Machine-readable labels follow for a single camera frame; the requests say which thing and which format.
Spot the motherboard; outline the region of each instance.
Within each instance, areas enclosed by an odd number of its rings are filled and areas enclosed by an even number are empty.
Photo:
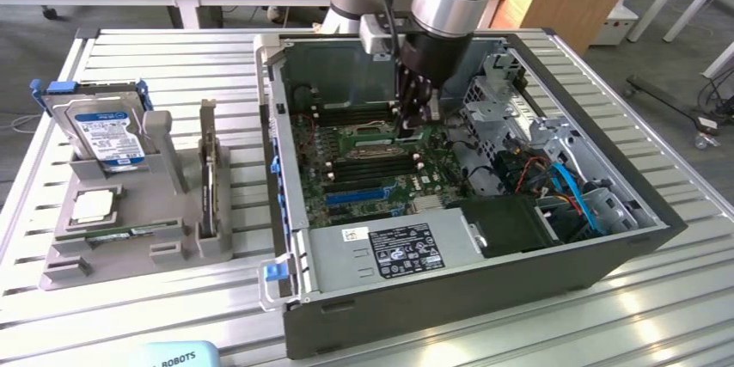
[[[311,228],[443,208],[473,196],[446,125],[395,134],[387,103],[291,116]]]

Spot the power supply label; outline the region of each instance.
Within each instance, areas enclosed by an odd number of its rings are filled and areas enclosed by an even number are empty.
[[[126,112],[83,113],[75,119],[94,154],[103,163],[118,166],[143,161],[138,136],[127,131],[131,120]]]
[[[402,277],[446,266],[427,223],[374,231],[370,244],[382,278]]]

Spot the sticker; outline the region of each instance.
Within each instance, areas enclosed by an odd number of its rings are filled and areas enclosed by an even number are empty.
[[[359,241],[367,239],[370,233],[370,227],[347,228],[342,230],[342,237],[345,242]]]
[[[83,113],[75,116],[92,152],[107,165],[130,165],[143,161],[138,136],[127,131],[131,124],[124,112]]]
[[[713,122],[710,119],[698,117],[698,122],[701,123],[701,125],[709,128],[720,129],[720,126],[717,125],[717,123]]]
[[[373,231],[370,244],[382,278],[402,277],[446,266],[427,223]]]

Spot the aluminum table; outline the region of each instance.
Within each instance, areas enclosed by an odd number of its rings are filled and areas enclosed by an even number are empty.
[[[232,149],[235,259],[67,290],[39,290],[71,174],[71,147],[44,117],[0,215],[0,364],[115,365],[111,360],[123,359],[140,343],[184,339],[212,341],[226,366],[734,363],[733,208],[562,40],[539,30],[518,35],[689,229],[589,290],[317,358],[289,360],[282,315],[263,312],[258,304],[256,265],[272,256],[274,244],[254,33],[102,30],[95,39],[75,40],[60,79],[144,78],[154,106],[174,115],[178,148],[196,145],[200,99],[218,99],[216,129]],[[546,112],[558,111],[533,78],[529,92]]]

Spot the green circuit board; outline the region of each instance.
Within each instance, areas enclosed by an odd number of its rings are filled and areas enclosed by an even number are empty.
[[[462,178],[461,164],[447,142],[443,125],[427,125],[410,139],[398,139],[394,126],[386,121],[359,125],[322,126],[309,116],[291,117],[298,149],[301,182],[311,228],[357,223],[385,217],[413,214],[413,201],[435,195],[443,205],[469,198],[469,183]],[[406,174],[371,172],[375,165],[402,159],[401,165],[415,164]],[[339,181],[337,166],[342,163],[365,165],[359,179]],[[362,190],[330,191],[338,185],[373,183],[371,189],[383,193],[379,199],[355,202],[329,202],[330,197],[350,196]]]

